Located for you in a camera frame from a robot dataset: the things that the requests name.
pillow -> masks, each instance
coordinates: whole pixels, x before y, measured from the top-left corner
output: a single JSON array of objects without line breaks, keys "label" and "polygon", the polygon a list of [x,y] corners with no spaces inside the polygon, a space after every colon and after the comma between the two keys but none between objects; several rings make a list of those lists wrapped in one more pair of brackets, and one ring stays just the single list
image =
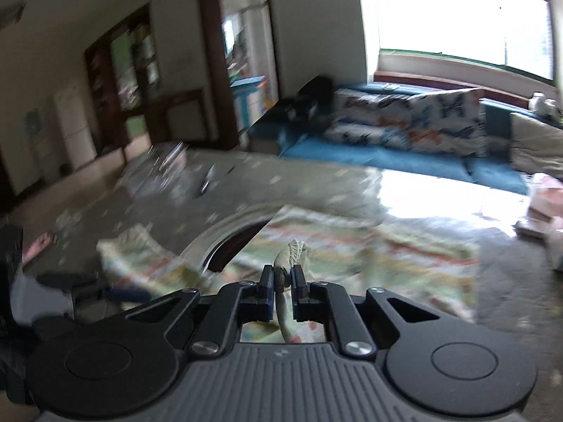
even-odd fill
[{"label": "pillow", "polygon": [[386,146],[404,151],[410,149],[406,133],[393,128],[336,122],[323,135],[331,141],[357,146]]},{"label": "pillow", "polygon": [[428,92],[409,99],[413,150],[489,155],[481,89]]},{"label": "pillow", "polygon": [[487,135],[487,145],[492,153],[508,154],[510,151],[510,140],[500,136]]},{"label": "pillow", "polygon": [[418,152],[489,155],[481,89],[406,95],[337,92],[339,120],[406,130]]},{"label": "pillow", "polygon": [[513,112],[510,165],[529,174],[563,179],[563,130]]},{"label": "pillow", "polygon": [[[399,109],[401,106],[408,106],[407,100],[410,97],[411,95],[399,94],[370,95],[353,90],[340,89],[335,94],[334,117],[364,125],[388,126],[379,124],[381,116],[389,114],[384,109],[388,107]],[[398,128],[406,129],[409,126],[409,121],[407,120],[400,120],[395,123],[396,125],[393,126]]]}]

circular pad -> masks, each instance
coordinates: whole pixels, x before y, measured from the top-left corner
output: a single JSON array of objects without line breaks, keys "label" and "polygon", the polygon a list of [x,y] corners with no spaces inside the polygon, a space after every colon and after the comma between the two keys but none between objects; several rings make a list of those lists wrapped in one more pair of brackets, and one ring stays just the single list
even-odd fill
[{"label": "circular pad", "polygon": [[434,351],[432,363],[449,378],[474,381],[490,375],[498,361],[486,347],[472,343],[450,343]]},{"label": "circular pad", "polygon": [[98,381],[125,371],[131,364],[131,353],[115,343],[89,343],[78,346],[67,355],[67,369],[77,378]]},{"label": "circular pad", "polygon": [[39,408],[68,418],[114,418],[160,397],[178,366],[164,338],[63,337],[32,354],[27,382]]},{"label": "circular pad", "polygon": [[534,362],[506,335],[449,316],[401,325],[386,373],[411,402],[455,417],[521,410],[537,377]]}]

doorway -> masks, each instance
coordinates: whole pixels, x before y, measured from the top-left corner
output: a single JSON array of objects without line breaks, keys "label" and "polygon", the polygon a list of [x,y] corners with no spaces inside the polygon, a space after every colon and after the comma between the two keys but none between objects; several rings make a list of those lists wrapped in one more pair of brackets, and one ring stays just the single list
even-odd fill
[{"label": "doorway", "polygon": [[102,147],[150,146],[145,110],[159,96],[160,75],[144,6],[119,22],[85,52]]},{"label": "doorway", "polygon": [[279,97],[270,0],[200,0],[221,146],[239,136]]},{"label": "doorway", "polygon": [[241,132],[278,100],[268,0],[221,0],[221,16],[227,72]]}]

air vent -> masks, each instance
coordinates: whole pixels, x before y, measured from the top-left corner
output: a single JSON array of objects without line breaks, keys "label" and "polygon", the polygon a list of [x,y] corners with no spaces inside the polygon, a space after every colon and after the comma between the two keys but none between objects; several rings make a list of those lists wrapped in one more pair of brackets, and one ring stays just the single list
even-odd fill
[{"label": "air vent", "polygon": [[3,30],[8,25],[17,24],[21,19],[24,8],[24,2],[0,7],[0,30]]}]

metal screw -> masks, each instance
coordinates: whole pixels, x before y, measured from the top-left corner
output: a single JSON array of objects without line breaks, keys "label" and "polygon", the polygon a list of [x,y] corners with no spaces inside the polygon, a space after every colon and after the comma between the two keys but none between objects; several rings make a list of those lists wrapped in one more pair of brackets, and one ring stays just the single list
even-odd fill
[{"label": "metal screw", "polygon": [[373,347],[364,341],[350,341],[344,346],[344,350],[350,355],[362,357],[370,355]]},{"label": "metal screw", "polygon": [[191,345],[191,350],[201,356],[211,356],[219,350],[219,345],[213,341],[197,341]]}]

